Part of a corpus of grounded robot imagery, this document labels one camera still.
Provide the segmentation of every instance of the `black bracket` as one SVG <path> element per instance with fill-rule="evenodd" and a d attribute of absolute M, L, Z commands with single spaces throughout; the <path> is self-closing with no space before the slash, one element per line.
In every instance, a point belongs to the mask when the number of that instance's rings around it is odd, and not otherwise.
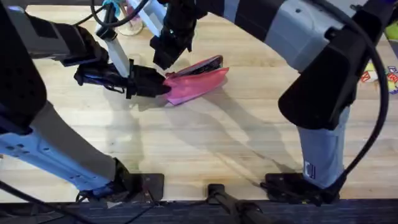
<path fill-rule="evenodd" d="M 320 189 L 303 178 L 303 174 L 266 174 L 265 182 L 261 187 L 266 189 L 267 196 L 272 202 L 289 204 L 312 203 L 321 206 L 323 203 L 331 204 L 340 199 L 339 191 L 343 181 L 337 181 L 327 189 Z"/>
<path fill-rule="evenodd" d="M 154 63 L 164 70 L 173 65 L 185 49 L 192 51 L 197 19 L 207 15 L 192 0 L 169 1 L 168 4 L 160 37 L 150 40 L 150 46 L 155 49 Z"/>
<path fill-rule="evenodd" d="M 90 202 L 156 202 L 163 198 L 164 175 L 163 174 L 130 174 L 126 167 L 116 162 L 114 180 L 106 186 L 81 191 L 76 201 L 87 198 Z"/>
<path fill-rule="evenodd" d="M 108 4 L 106 6 L 106 14 L 104 17 L 104 22 L 110 23 L 110 22 L 116 22 L 118 19 L 115 16 L 116 9 L 114 8 L 113 4 Z M 109 27 L 101 27 L 99 30 L 96 31 L 96 35 L 103 39 L 103 40 L 114 40 L 117 36 L 118 33 L 114 31 L 113 28 Z"/>
<path fill-rule="evenodd" d="M 207 186 L 210 205 L 221 205 L 232 216 L 236 224 L 288 224 L 278 220 L 271 220 L 265 216 L 260 207 L 247 200 L 238 200 L 225 192 L 222 184 L 209 184 Z"/>
<path fill-rule="evenodd" d="M 154 98 L 171 90 L 171 87 L 163 85 L 165 78 L 156 69 L 134 65 L 132 59 L 128 78 L 120 76 L 112 63 L 104 61 L 80 65 L 74 77 L 80 86 L 84 83 L 102 85 L 107 90 L 126 93 L 127 99 L 132 96 Z"/>

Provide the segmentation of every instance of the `black cable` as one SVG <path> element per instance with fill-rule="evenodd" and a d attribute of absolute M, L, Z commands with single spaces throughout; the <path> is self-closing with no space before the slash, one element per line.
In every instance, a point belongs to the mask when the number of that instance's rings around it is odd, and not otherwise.
<path fill-rule="evenodd" d="M 105 6 L 107 6 L 107 5 L 105 4 L 105 5 L 101 6 L 101 7 L 100 7 L 99 9 L 97 9 L 94 13 L 91 13 L 91 14 L 90 14 L 89 16 L 87 16 L 86 18 L 84 18 L 84 19 L 80 20 L 79 22 L 75 23 L 74 26 L 78 26 L 78 25 L 80 25 L 80 24 L 86 22 L 87 20 L 91 19 L 91 18 L 94 16 L 94 14 L 97 15 L 99 12 L 101 12 L 101 11 L 105 8 Z"/>
<path fill-rule="evenodd" d="M 395 23 L 397 20 L 398 20 L 398 6 L 397 3 L 395 3 L 394 10 L 392 11 L 392 15 L 388 24 L 391 25 Z"/>
<path fill-rule="evenodd" d="M 362 158 L 368 153 L 377 137 L 380 135 L 384 122 L 387 118 L 388 104 L 389 104 L 389 92 L 387 88 L 387 77 L 386 71 L 384 69 L 383 62 L 378 54 L 376 47 L 372 40 L 369 38 L 367 33 L 363 31 L 363 29 L 354 21 L 350 16 L 345 14 L 342 10 L 334 6 L 325 0 L 312 0 L 313 3 L 318 6 L 324 8 L 327 12 L 336 17 L 339 21 L 346 24 L 350 29 L 354 32 L 357 32 L 362 36 L 366 45 L 368 46 L 368 53 L 370 58 L 372 59 L 373 65 L 376 69 L 377 77 L 379 79 L 380 85 L 380 106 L 379 106 L 379 114 L 377 116 L 376 124 L 372 130 L 372 133 L 369 139 L 366 141 L 362 150 L 358 153 L 358 155 L 354 158 L 354 160 L 349 164 L 349 166 L 344 170 L 344 172 L 339 176 L 338 180 L 342 178 L 346 178 L 347 175 L 358 165 L 358 163 L 362 160 Z"/>
<path fill-rule="evenodd" d="M 207 200 L 200 200 L 200 201 L 196 201 L 196 202 L 191 202 L 191 203 L 181 203 L 181 202 L 159 202 L 159 206 L 160 207 L 164 207 L 164 208 L 169 208 L 169 207 L 178 207 L 178 208 L 185 208 L 185 207 L 196 207 L 196 206 L 200 206 L 200 205 L 205 205 L 207 204 Z"/>
<path fill-rule="evenodd" d="M 52 218 L 52 219 L 50 219 L 50 220 L 46 220 L 46 221 L 42 221 L 42 222 L 39 222 L 39 223 L 37 223 L 37 224 L 49 223 L 49 222 L 53 222 L 53 221 L 55 221 L 55 220 L 59 220 L 59 219 L 61 219 L 61 218 L 65 218 L 65 216 L 64 216 L 64 215 L 62 215 L 62 216 L 60 216 L 60 217 L 57 217 L 57 218 Z"/>
<path fill-rule="evenodd" d="M 134 222 L 136 219 L 138 219 L 139 217 L 141 217 L 143 214 L 147 213 L 149 210 L 153 209 L 154 207 L 155 207 L 155 205 L 152 205 L 151 207 L 144 209 L 143 211 L 138 213 L 135 217 L 133 217 L 129 221 L 125 222 L 124 224 L 130 224 L 130 223 Z"/>
<path fill-rule="evenodd" d="M 132 13 L 130 13 L 128 16 L 126 16 L 124 19 L 117 21 L 117 22 L 110 22 L 110 23 L 105 23 L 103 21 L 101 21 L 101 19 L 99 19 L 99 17 L 95 14 L 95 8 L 94 8 L 94 0 L 90 1 L 90 9 L 91 9 L 91 13 L 93 14 L 93 17 L 95 19 L 95 21 L 103 26 L 103 27 L 109 27 L 109 28 L 113 28 L 113 27 L 119 27 L 122 26 L 126 23 L 128 23 L 131 19 L 133 19 L 134 17 L 137 16 L 138 12 L 141 11 L 141 9 L 145 6 L 145 4 L 147 4 L 149 0 L 142 0 L 138 6 L 133 10 Z"/>
<path fill-rule="evenodd" d="M 12 217 L 12 218 L 19 218 L 19 217 L 34 217 L 34 216 L 39 216 L 39 215 L 51 215 L 53 214 L 55 211 L 49 211 L 49 212 L 40 212 L 40 213 L 17 213 L 17 212 L 11 212 L 11 211 L 7 211 L 7 210 L 0 210 L 0 215 L 4 215 L 7 217 Z"/>
<path fill-rule="evenodd" d="M 15 189 L 14 187 L 11 187 L 10 185 L 4 183 L 1 180 L 0 180 L 0 189 L 4 190 L 5 192 L 7 192 L 9 194 L 12 194 L 13 196 L 19 197 L 27 202 L 34 203 L 36 205 L 40 205 L 42 207 L 52 209 L 55 212 L 61 213 L 62 215 L 67 215 L 67 216 L 73 217 L 75 220 L 77 220 L 81 223 L 94 224 L 93 222 L 90 222 L 90 221 L 86 220 L 85 218 L 83 218 L 73 212 L 69 212 L 68 210 L 58 208 L 56 206 L 47 204 L 39 199 L 33 198 L 32 196 L 27 195 L 24 192 L 21 192 L 20 190 Z"/>

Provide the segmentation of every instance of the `wooden table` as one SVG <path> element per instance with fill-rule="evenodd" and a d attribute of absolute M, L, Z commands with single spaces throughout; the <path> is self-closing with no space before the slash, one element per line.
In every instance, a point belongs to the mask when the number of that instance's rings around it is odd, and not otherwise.
<path fill-rule="evenodd" d="M 90 13 L 88 6 L 29 6 L 27 11 L 69 24 Z M 94 30 L 95 23 L 83 26 Z M 151 37 L 144 29 L 135 37 L 119 35 L 119 40 L 137 64 L 152 67 Z M 398 66 L 386 39 L 378 49 L 385 66 Z M 225 184 L 237 198 L 266 199 L 253 183 L 266 173 L 302 169 L 296 127 L 277 107 L 279 96 L 298 73 L 268 46 L 212 15 L 198 23 L 193 53 L 185 52 L 170 70 L 217 54 L 224 55 L 225 67 L 231 67 L 228 82 L 177 107 L 140 97 L 126 100 L 100 86 L 80 87 L 73 79 L 76 67 L 64 68 L 52 60 L 35 64 L 49 100 L 74 130 L 98 150 L 120 159 L 131 172 L 165 174 L 165 200 L 203 199 L 209 183 Z M 347 126 L 345 164 L 369 136 L 378 99 L 374 85 L 360 85 Z M 349 177 L 343 198 L 398 197 L 397 110 L 398 99 L 392 97 L 382 135 Z M 68 182 L 10 157 L 2 161 L 0 179 L 48 202 L 71 201 L 77 193 Z M 0 194 L 0 202 L 20 201 Z"/>

